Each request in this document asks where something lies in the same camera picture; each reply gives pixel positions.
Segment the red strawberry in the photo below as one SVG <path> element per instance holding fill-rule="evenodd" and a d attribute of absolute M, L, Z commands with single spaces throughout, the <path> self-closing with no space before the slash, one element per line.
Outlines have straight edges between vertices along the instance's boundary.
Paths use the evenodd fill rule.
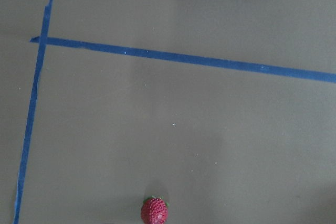
<path fill-rule="evenodd" d="M 164 224 L 169 215 L 169 204 L 161 197 L 148 197 L 143 201 L 140 215 L 144 224 Z"/>

